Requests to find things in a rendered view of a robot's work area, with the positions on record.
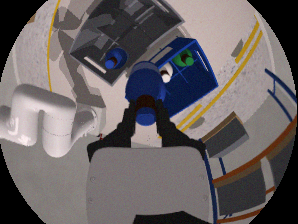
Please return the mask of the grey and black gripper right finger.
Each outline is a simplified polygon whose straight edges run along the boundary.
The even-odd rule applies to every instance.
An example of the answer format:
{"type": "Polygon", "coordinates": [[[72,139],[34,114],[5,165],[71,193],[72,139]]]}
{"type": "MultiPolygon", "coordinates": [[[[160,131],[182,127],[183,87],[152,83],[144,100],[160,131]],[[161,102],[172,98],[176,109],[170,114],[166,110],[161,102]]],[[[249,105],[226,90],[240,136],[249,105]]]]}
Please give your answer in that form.
{"type": "Polygon", "coordinates": [[[190,139],[189,136],[176,128],[175,123],[170,121],[168,109],[163,107],[162,99],[156,101],[156,109],[157,134],[162,137],[162,147],[189,146],[196,148],[199,150],[204,162],[205,143],[192,138],[190,139]]]}

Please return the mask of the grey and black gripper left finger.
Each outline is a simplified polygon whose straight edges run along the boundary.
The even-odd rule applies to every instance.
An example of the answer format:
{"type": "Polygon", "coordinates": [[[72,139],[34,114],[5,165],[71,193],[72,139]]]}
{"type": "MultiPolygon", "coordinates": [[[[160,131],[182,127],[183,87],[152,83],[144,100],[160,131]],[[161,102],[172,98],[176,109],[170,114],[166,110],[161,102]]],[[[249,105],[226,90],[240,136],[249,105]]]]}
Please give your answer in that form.
{"type": "Polygon", "coordinates": [[[118,123],[117,128],[102,140],[100,139],[87,145],[89,162],[91,162],[95,151],[103,147],[131,148],[131,137],[134,136],[136,129],[135,108],[135,100],[130,99],[129,107],[124,109],[122,122],[118,123]]]}

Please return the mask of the white bottle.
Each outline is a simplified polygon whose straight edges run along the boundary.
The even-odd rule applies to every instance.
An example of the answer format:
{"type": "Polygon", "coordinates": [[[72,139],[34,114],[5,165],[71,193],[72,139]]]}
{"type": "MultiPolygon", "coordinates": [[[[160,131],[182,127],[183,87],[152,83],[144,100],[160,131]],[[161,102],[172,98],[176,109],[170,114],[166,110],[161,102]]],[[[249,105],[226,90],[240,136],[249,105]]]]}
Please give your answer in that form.
{"type": "Polygon", "coordinates": [[[169,82],[170,77],[172,76],[172,73],[173,73],[172,66],[169,64],[169,62],[165,64],[162,68],[160,68],[159,71],[162,75],[163,81],[165,83],[169,82]]]}

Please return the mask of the blue crate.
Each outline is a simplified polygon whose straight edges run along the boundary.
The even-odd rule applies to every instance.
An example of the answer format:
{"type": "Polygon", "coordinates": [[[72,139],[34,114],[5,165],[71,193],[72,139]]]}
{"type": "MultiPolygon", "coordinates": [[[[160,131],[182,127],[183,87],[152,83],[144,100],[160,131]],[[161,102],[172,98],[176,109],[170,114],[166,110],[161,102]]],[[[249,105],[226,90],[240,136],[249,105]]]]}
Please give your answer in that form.
{"type": "Polygon", "coordinates": [[[169,82],[164,82],[166,96],[163,101],[163,106],[168,109],[170,118],[197,102],[219,86],[212,67],[196,39],[177,37],[176,40],[173,40],[165,46],[149,61],[153,62],[159,69],[168,62],[172,66],[173,73],[170,77],[171,79],[169,82]],[[186,48],[188,48],[193,55],[192,58],[194,63],[191,66],[187,65],[182,67],[171,61],[171,59],[186,48]]]}

